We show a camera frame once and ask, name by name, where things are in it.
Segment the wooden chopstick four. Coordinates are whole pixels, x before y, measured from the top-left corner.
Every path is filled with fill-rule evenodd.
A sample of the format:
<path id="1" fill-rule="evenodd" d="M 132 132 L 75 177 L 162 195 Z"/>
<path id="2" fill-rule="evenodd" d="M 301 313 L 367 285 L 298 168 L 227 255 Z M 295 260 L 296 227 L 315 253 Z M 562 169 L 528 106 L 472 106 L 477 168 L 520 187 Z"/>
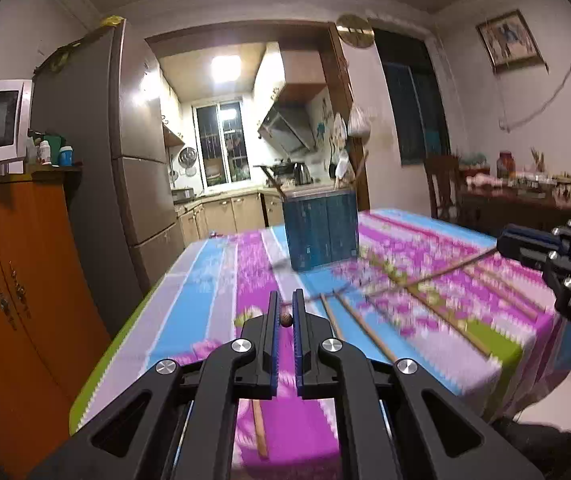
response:
<path id="1" fill-rule="evenodd" d="M 258 448 L 258 455 L 262 460 L 269 459 L 269 451 L 267 445 L 264 417 L 260 400 L 252 401 L 252 412 L 254 418 L 254 430 L 256 447 Z"/>

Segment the grey tall refrigerator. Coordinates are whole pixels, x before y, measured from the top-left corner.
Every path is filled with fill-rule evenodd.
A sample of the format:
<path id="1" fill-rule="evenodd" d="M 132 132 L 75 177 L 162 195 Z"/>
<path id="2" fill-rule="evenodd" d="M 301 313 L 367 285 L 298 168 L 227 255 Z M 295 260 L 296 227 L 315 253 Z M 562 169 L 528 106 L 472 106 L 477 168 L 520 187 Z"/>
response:
<path id="1" fill-rule="evenodd" d="M 82 165 L 70 207 L 92 298 L 115 335 L 184 242 L 168 175 L 159 62 L 124 18 L 59 48 L 33 76 L 31 127 Z"/>

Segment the wooden chopstick six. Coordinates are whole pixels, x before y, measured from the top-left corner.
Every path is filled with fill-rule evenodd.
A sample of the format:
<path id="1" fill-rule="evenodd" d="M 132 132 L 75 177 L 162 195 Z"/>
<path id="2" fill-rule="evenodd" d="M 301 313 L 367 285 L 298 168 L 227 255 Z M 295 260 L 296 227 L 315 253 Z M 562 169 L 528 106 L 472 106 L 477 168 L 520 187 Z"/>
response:
<path id="1" fill-rule="evenodd" d="M 337 301 L 342 304 L 342 307 L 354 318 L 354 321 L 359 325 L 360 329 L 367 335 L 371 342 L 379 349 L 379 351 L 389 360 L 391 363 L 397 361 L 397 357 L 392 352 L 392 350 L 385 344 L 385 342 L 377 335 L 377 333 L 368 325 L 368 323 L 354 307 L 352 307 L 348 301 L 338 292 L 335 292 L 333 296 Z"/>

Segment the orange wooden cabinet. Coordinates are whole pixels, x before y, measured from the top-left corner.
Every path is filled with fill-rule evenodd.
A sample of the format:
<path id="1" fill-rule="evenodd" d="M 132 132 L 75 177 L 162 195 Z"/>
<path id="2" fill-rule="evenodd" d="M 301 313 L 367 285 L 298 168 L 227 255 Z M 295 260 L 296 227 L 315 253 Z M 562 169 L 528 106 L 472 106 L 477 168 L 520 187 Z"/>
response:
<path id="1" fill-rule="evenodd" d="M 69 220 L 78 168 L 0 177 L 0 468 L 23 479 L 69 435 L 110 342 Z"/>

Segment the wooden chopstick five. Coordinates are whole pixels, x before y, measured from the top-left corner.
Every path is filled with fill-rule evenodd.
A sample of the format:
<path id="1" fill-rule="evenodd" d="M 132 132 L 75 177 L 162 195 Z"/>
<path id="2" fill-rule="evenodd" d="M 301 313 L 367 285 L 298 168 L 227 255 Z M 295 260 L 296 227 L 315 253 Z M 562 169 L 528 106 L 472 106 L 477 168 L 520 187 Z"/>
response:
<path id="1" fill-rule="evenodd" d="M 330 322 L 333 336 L 336 339 L 343 340 L 344 336 L 343 336 L 342 330 L 340 329 L 339 324 L 337 324 L 336 317 L 335 317 L 335 315 L 334 315 L 334 313 L 330 307 L 328 298 L 324 294 L 321 294 L 320 295 L 320 301 L 321 301 L 323 310 L 325 310 L 325 315 L 327 315 L 328 321 Z"/>

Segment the wooden chopstick one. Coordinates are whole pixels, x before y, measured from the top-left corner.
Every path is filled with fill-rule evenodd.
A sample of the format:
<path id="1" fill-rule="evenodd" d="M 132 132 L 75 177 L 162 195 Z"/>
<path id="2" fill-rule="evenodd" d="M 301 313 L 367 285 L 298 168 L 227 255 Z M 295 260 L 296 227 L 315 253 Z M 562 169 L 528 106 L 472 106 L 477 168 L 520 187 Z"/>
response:
<path id="1" fill-rule="evenodd" d="M 265 165 L 260 165 L 258 167 L 260 167 L 261 170 L 264 172 L 266 178 L 272 184 L 272 186 L 274 188 L 276 188 L 276 191 L 279 194 L 279 196 L 281 197 L 281 200 L 286 200 L 287 199 L 286 193 L 284 193 L 284 190 L 281 188 L 281 184 L 272 175 L 272 173 L 270 172 L 270 169 Z"/>

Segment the steel electric kettle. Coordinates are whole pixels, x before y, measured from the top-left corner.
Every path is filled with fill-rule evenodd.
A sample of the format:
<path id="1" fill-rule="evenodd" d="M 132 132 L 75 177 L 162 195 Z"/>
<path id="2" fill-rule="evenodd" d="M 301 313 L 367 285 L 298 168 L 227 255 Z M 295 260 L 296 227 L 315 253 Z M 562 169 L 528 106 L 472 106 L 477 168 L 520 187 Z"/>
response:
<path id="1" fill-rule="evenodd" d="M 310 185 L 314 182 L 314 179 L 311 177 L 311 174 L 305 162 L 295 162 L 294 181 L 297 186 Z"/>

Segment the wooden chopstick nine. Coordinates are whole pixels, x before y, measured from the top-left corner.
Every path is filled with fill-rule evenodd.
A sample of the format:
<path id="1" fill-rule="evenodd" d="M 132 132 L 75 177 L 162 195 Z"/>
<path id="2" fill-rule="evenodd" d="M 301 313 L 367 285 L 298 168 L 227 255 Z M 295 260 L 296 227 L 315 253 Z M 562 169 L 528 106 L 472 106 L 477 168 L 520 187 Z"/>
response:
<path id="1" fill-rule="evenodd" d="M 423 304 L 424 307 L 429 309 L 433 314 L 445 322 L 450 328 L 457 332 L 468 344 L 479 352 L 481 356 L 488 359 L 491 356 L 491 350 L 486 344 L 483 344 L 481 339 L 468 332 L 467 323 L 462 320 L 457 320 L 452 310 L 449 310 L 445 304 L 440 304 L 438 298 L 431 301 L 428 296 L 421 295 L 417 286 L 406 286 L 406 292 L 413 298 Z"/>

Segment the dark wooden chair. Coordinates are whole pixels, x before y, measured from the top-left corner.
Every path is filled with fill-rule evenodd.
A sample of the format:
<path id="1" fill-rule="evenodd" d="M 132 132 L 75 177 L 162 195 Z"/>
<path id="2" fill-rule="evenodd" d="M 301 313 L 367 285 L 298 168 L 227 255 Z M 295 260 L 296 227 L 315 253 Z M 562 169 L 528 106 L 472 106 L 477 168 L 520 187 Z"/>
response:
<path id="1" fill-rule="evenodd" d="M 424 161 L 429 189 L 431 217 L 448 223 L 459 223 L 459 158 L 453 155 L 432 155 Z"/>

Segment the wooden chopstick ten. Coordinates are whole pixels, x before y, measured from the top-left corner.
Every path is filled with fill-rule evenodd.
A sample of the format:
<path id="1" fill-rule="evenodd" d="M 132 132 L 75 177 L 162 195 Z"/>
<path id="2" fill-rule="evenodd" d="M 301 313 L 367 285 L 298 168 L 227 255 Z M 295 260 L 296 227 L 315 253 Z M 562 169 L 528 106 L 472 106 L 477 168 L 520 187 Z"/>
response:
<path id="1" fill-rule="evenodd" d="M 539 304 L 532 302 L 524 292 L 503 280 L 496 273 L 483 269 L 481 266 L 465 266 L 463 272 L 469 278 L 480 282 L 504 302 L 514 306 L 530 320 L 535 321 L 538 315 L 543 312 L 543 308 Z"/>

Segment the white hanging plastic bag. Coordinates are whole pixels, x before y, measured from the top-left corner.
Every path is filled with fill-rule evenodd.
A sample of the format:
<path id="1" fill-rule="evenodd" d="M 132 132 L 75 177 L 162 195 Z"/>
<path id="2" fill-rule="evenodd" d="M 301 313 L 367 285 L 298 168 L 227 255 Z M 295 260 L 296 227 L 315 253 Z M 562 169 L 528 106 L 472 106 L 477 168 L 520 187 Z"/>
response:
<path id="1" fill-rule="evenodd" d="M 371 135 L 370 117 L 356 103 L 351 106 L 349 112 L 347 134 L 353 138 L 366 138 Z"/>

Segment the wooden chopstick seven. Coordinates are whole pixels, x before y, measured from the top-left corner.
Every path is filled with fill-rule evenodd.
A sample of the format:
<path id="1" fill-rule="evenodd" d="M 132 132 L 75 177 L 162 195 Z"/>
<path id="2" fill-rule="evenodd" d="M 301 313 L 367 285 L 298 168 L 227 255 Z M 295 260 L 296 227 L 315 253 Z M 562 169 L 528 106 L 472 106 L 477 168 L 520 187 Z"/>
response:
<path id="1" fill-rule="evenodd" d="M 354 188 L 355 192 L 358 188 L 360 178 L 363 175 L 363 172 L 365 171 L 368 157 L 369 157 L 369 151 L 368 150 L 363 151 L 363 157 L 360 159 L 357 170 L 355 172 L 355 178 L 353 180 L 353 183 L 351 184 L 351 187 Z"/>

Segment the black wok pan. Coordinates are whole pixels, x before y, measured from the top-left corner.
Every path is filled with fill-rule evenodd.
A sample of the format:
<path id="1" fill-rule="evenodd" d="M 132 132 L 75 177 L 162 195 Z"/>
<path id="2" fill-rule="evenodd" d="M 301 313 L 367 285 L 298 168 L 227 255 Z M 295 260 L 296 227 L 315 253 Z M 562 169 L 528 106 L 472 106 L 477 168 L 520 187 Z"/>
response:
<path id="1" fill-rule="evenodd" d="M 272 165 L 256 165 L 256 168 L 260 168 L 265 174 L 270 174 L 275 178 L 291 178 L 294 174 L 295 163 L 287 160 L 286 162 L 276 162 Z"/>

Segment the wooden chopstick eight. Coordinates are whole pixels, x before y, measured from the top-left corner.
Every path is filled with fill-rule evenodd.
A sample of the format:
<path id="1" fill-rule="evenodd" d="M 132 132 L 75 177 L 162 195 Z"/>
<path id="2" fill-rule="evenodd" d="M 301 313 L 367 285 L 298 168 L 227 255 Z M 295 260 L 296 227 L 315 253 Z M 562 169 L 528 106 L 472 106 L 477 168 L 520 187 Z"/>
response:
<path id="1" fill-rule="evenodd" d="M 466 266 L 471 266 L 471 264 L 473 264 L 473 263 L 477 263 L 478 261 L 481 261 L 485 258 L 491 257 L 496 252 L 497 252 L 496 247 L 489 248 L 489 249 L 485 250 L 485 252 L 480 252 L 477 255 L 474 255 L 474 256 L 462 259 L 460 261 L 457 261 L 457 262 L 451 264 L 450 266 L 445 266 L 445 268 L 443 268 L 443 269 L 439 269 L 438 271 L 429 273 L 427 275 L 423 275 L 423 276 L 421 276 L 421 278 L 415 278 L 412 281 L 406 282 L 403 285 L 401 285 L 401 288 L 407 289 L 411 286 L 415 286 L 415 285 L 419 285 L 419 284 L 424 283 L 424 282 L 435 280 L 435 278 L 440 278 L 443 275 L 453 273 L 457 270 L 465 268 Z"/>

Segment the wooden chopstick three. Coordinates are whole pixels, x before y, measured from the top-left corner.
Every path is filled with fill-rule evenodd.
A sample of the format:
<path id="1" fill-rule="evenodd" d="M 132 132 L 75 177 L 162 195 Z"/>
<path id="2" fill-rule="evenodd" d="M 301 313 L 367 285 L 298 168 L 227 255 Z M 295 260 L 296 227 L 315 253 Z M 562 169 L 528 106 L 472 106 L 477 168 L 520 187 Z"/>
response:
<path id="1" fill-rule="evenodd" d="M 289 312 L 284 312 L 280 315 L 280 324 L 284 327 L 290 327 L 293 325 L 293 316 Z"/>

